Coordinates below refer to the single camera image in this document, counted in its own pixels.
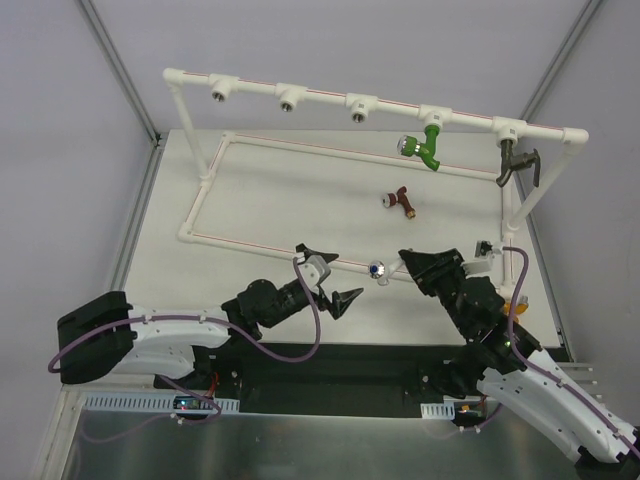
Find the white PVC pipe frame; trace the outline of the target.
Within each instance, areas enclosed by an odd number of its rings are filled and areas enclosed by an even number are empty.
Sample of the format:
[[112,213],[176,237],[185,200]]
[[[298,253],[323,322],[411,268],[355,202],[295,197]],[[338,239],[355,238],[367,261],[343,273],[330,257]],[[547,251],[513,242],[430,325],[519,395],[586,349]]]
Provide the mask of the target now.
[[[445,107],[335,93],[285,83],[264,83],[220,74],[168,68],[163,78],[174,99],[200,182],[182,221],[174,249],[178,261],[203,267],[209,261],[265,263],[287,260],[291,244],[307,239],[342,256],[340,270],[365,273],[376,256],[409,244],[468,248],[479,240],[511,245],[559,174],[582,150],[588,133],[505,117],[485,117]],[[202,86],[217,100],[234,93],[274,97],[290,112],[301,102],[347,109],[355,121],[391,113],[440,127],[437,171],[416,156],[389,156],[297,140],[225,131],[206,155],[183,96]],[[499,142],[514,153],[537,149],[540,185],[533,169],[514,173],[504,188]],[[401,186],[416,210],[384,208],[381,197]]]

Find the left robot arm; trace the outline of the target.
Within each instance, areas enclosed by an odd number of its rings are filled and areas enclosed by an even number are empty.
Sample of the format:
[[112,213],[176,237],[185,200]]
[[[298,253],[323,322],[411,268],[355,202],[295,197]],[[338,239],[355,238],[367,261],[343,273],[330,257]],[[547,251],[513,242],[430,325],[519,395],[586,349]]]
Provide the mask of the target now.
[[324,291],[322,285],[337,258],[300,244],[292,259],[292,281],[276,286],[257,279],[234,298],[209,309],[144,308],[130,303],[123,291],[108,291],[57,321],[58,352],[47,369],[65,385],[131,374],[164,376],[191,389],[202,388],[212,367],[196,355],[197,349],[215,350],[236,338],[258,346],[263,330],[304,309],[311,311],[316,329],[323,312],[341,318],[363,291]]

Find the white water faucet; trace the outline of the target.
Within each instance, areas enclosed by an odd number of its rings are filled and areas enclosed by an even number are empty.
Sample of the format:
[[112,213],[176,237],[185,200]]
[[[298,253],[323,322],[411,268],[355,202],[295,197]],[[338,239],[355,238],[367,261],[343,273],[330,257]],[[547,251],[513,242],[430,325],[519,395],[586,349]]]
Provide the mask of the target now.
[[374,260],[367,266],[367,273],[370,278],[376,281],[378,286],[385,287],[393,279],[399,279],[406,275],[405,263],[401,257],[397,257],[391,262]]

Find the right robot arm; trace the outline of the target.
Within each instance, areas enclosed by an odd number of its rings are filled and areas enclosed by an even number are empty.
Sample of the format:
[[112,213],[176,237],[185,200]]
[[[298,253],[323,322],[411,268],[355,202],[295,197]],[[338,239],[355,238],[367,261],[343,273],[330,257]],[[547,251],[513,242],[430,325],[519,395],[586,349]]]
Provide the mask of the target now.
[[515,321],[491,279],[470,273],[457,249],[398,253],[421,293],[437,299],[465,344],[428,375],[438,393],[475,393],[508,408],[547,437],[582,479],[636,479],[639,429],[620,419],[554,361]]

